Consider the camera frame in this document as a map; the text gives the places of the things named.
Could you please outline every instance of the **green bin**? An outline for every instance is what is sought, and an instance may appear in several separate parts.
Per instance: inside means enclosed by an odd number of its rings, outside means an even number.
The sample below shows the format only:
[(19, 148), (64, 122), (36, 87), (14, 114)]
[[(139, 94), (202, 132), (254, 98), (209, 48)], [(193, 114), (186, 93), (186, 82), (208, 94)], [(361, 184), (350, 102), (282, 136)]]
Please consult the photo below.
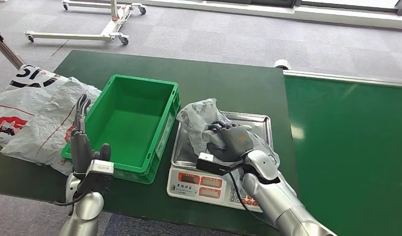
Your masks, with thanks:
[[(153, 182), (180, 103), (176, 83), (111, 77), (88, 112), (86, 129), (94, 150), (111, 146), (114, 177)], [(71, 159), (69, 143), (62, 157)]]

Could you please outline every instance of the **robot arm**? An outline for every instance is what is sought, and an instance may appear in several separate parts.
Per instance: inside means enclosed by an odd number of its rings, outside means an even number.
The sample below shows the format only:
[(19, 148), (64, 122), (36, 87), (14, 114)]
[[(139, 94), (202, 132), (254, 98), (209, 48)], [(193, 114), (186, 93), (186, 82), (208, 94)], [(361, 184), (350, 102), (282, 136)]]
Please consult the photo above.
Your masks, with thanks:
[[(208, 150), (213, 155), (199, 155), (197, 169), (223, 176), (242, 168), (243, 189), (258, 202), (272, 225), (284, 236), (336, 236), (305, 209), (278, 171), (274, 157), (253, 149), (242, 126), (219, 124), (211, 128), (220, 133), (227, 149), (209, 145)], [(226, 162), (222, 162), (220, 157), (224, 157)]]
[(59, 236), (96, 236), (98, 216), (104, 207), (102, 194), (114, 175), (110, 162), (111, 148), (103, 144), (101, 150), (92, 150), (86, 135), (85, 116), (91, 101), (83, 94), (76, 104), (75, 128), (70, 134), (73, 173), (66, 181), (66, 203), (71, 216)]

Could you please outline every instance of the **weighing scale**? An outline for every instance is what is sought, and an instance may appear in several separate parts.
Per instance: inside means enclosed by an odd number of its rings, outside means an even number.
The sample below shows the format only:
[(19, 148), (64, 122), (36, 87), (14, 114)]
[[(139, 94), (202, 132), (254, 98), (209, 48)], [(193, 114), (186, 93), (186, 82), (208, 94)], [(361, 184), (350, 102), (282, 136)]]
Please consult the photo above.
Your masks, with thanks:
[[(273, 148), (268, 116), (232, 112), (223, 114), (234, 123), (246, 127)], [(193, 152), (188, 134), (179, 123), (167, 181), (167, 194), (176, 198), (244, 209), (232, 185), (221, 176), (197, 170), (197, 160), (198, 156)], [(252, 197), (241, 195), (241, 198), (249, 210), (263, 212)]]

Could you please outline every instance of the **green tabletop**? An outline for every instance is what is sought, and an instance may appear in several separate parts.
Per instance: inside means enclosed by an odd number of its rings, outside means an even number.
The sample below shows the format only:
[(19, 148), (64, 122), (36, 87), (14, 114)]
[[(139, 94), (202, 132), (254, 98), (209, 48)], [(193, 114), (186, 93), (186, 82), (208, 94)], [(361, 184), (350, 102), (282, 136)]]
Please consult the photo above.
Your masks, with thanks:
[(301, 200), (342, 236), (402, 235), (402, 87), (285, 75)]
[[(282, 70), (177, 59), (72, 51), (55, 71), (102, 89), (113, 74), (174, 81), (182, 106), (214, 97), (223, 111), (268, 115), (281, 171), (298, 189)], [(104, 210), (159, 221), (195, 225), (247, 235), (278, 235), (247, 212), (169, 197), (166, 184), (175, 123), (155, 181), (144, 185), (115, 179)], [(19, 175), (11, 175), (16, 169)], [(65, 176), (50, 168), (0, 154), (0, 193), (53, 201), (62, 199)]]
[[(281, 171), (318, 220), (341, 236), (402, 235), (402, 87), (291, 72), (282, 76), (273, 68), (78, 51), (56, 72), (98, 88), (116, 73), (176, 81), (182, 105), (215, 97), (224, 111), (268, 115)], [(169, 197), (173, 141), (174, 135), (155, 182), (114, 180), (105, 210), (277, 235), (241, 210)], [(53, 201), (63, 197), (64, 182), (51, 168), (0, 154), (1, 194)]]

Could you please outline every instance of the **wire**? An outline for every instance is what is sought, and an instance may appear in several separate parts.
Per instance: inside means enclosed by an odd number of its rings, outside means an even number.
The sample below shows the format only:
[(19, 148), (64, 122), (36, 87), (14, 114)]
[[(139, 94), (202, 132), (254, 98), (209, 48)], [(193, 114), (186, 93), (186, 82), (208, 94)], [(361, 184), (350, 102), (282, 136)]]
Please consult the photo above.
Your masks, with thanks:
[(271, 223), (269, 223), (269, 222), (267, 222), (267, 221), (261, 219), (260, 217), (256, 216), (255, 214), (253, 214), (253, 212), (251, 212), (251, 211), (247, 208), (247, 206), (243, 203), (243, 201), (242, 201), (242, 199), (241, 199), (241, 197), (240, 197), (240, 192), (239, 192), (239, 189), (238, 189), (238, 187), (237, 187), (236, 180), (235, 180), (234, 177), (233, 177), (233, 174), (231, 173), (231, 171), (229, 171), (228, 173), (230, 174), (231, 180), (233, 181), (234, 188), (236, 189), (237, 197), (239, 198), (240, 203), (241, 203), (241, 205), (243, 205), (244, 209), (246, 209), (246, 211), (248, 211), (254, 218), (258, 219), (258, 220), (261, 221), (262, 223), (266, 224), (266, 225), (269, 226), (269, 227), (274, 228), (275, 230), (278, 230), (278, 229), (275, 228)]
[(77, 203), (78, 201), (82, 200), (88, 193), (83, 193), (81, 195), (79, 195), (79, 197), (75, 200), (73, 200), (72, 202), (68, 202), (68, 203), (59, 203), (59, 202), (53, 202), (53, 204), (60, 206), (60, 207), (66, 207), (66, 206), (70, 206), (73, 205), (75, 203)]

